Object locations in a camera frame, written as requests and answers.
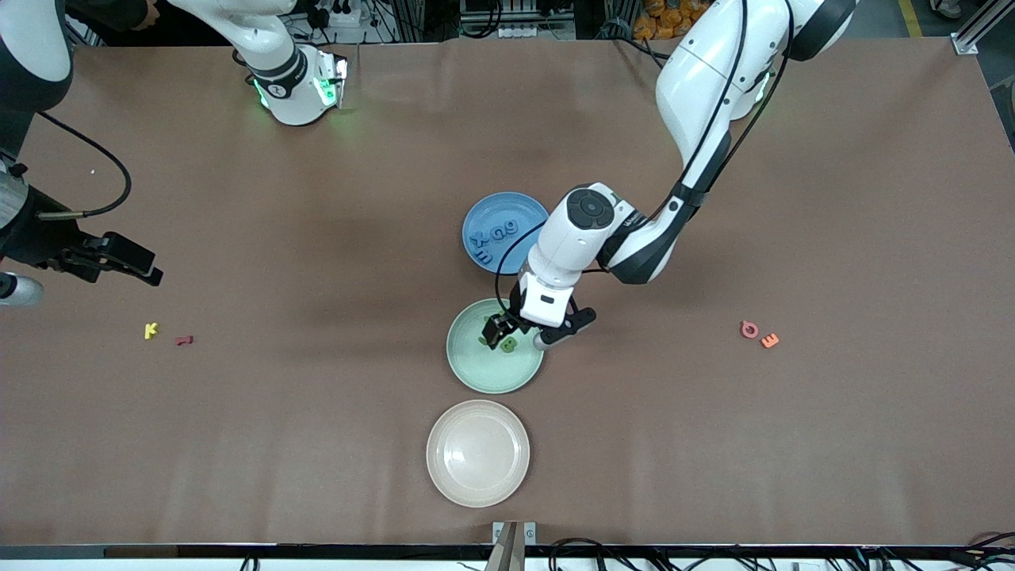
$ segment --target table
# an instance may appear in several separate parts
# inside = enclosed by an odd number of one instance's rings
[[[507,519],[544,542],[1012,527],[1015,158],[947,39],[790,66],[666,271],[584,278],[599,320],[493,399],[533,457],[481,510],[423,460],[437,417],[480,397],[444,350],[492,295],[461,221],[491,192],[552,207],[590,181],[651,210],[681,165],[653,63],[604,42],[363,47],[356,109],[306,128],[259,108],[228,50],[83,49],[75,66],[54,115],[135,180],[81,225],[152,248],[165,279],[29,272],[44,305],[0,313],[4,544],[461,544]],[[74,206],[119,192],[45,122],[22,159]],[[742,319],[782,343],[741,339]]]

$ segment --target green led light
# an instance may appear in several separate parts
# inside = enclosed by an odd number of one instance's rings
[[[318,88],[318,93],[321,94],[321,102],[326,105],[335,104],[335,86],[330,81],[319,79],[314,82],[314,86]]]
[[[764,88],[768,85],[768,79],[771,78],[771,73],[765,73],[764,79],[761,80],[761,87],[758,89],[757,96],[754,97],[754,102],[759,102],[764,98]]]
[[[268,109],[268,99],[264,98],[264,91],[261,90],[261,85],[258,85],[257,81],[254,82],[254,88],[257,89],[257,94],[261,95],[261,104]]]

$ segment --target yellow floor tape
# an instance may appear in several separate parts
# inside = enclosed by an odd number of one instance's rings
[[[909,31],[909,38],[923,38],[924,31],[920,29],[917,11],[912,9],[912,0],[898,0],[898,8],[902,10],[902,18],[905,20],[905,29]]]

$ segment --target blue plate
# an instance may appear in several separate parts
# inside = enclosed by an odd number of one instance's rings
[[[549,214],[538,200],[520,192],[498,192],[483,198],[469,210],[462,225],[465,251],[479,267],[495,272],[507,247]],[[539,238],[539,231],[526,236],[504,260],[500,273],[518,273]]]

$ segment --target floor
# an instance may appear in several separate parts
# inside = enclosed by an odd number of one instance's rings
[[[960,0],[962,18],[949,20],[930,8],[929,0],[862,0],[847,38],[920,38],[948,35],[976,11],[968,0]],[[1015,12],[1001,20],[977,46],[980,68],[992,87],[995,104],[1008,138],[1015,149]],[[0,112],[0,150],[16,155],[27,131],[25,114]]]

